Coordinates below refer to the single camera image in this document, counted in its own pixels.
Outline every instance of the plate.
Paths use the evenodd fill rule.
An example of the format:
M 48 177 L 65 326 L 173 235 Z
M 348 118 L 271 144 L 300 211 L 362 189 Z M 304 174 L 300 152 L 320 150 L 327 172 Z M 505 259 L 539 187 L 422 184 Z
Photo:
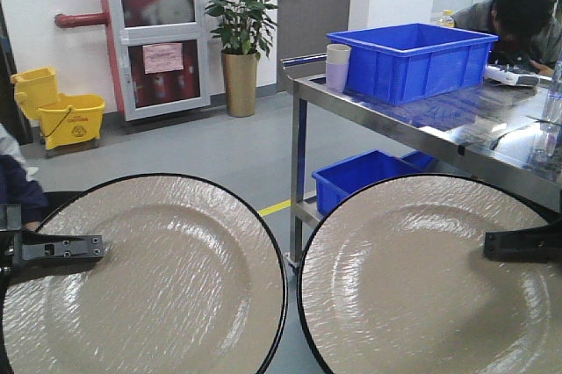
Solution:
M 299 315 L 326 372 L 558 373 L 562 276 L 498 263 L 484 232 L 545 222 L 484 183 L 405 176 L 375 184 L 314 231 Z
M 121 178 L 60 209 L 43 234 L 102 234 L 91 271 L 9 288 L 17 374 L 257 373 L 287 306 L 281 253 L 238 197 L 176 175 Z

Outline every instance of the man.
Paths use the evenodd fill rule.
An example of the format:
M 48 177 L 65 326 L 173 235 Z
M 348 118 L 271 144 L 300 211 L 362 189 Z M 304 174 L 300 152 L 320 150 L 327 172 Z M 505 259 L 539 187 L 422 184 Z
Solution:
M 556 0 L 486 0 L 453 14 L 455 27 L 496 34 L 490 63 L 552 76 L 562 47 Z

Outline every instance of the paper notice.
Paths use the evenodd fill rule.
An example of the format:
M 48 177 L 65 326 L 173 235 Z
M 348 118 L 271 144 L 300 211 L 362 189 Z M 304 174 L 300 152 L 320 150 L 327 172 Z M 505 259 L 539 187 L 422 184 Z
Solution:
M 184 69 L 181 43 L 159 43 L 142 47 L 144 72 L 163 73 Z

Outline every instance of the blue plastic bin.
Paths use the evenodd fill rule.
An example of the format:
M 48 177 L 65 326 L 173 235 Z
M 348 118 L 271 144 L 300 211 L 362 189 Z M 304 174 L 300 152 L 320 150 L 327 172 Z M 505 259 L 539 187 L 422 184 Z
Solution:
M 346 89 L 404 104 L 482 82 L 497 36 L 437 25 L 329 33 L 351 46 Z
M 433 160 L 421 152 L 395 157 L 372 150 L 318 169 L 313 172 L 318 211 L 327 215 L 363 187 L 395 176 L 421 173 Z

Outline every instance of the stainless steel cart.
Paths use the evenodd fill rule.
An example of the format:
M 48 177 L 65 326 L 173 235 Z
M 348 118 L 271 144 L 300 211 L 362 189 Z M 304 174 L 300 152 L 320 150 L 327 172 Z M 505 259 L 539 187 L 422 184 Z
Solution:
M 309 103 L 560 212 L 562 136 L 559 126 L 540 120 L 547 98 L 544 86 L 481 84 L 392 106 L 329 90 L 324 75 L 291 77 L 293 67 L 325 59 L 325 54 L 317 54 L 281 61 L 293 96 L 291 238 L 286 258 L 294 269 L 302 255 L 303 222 L 315 227 L 322 219 L 315 196 L 304 192 Z

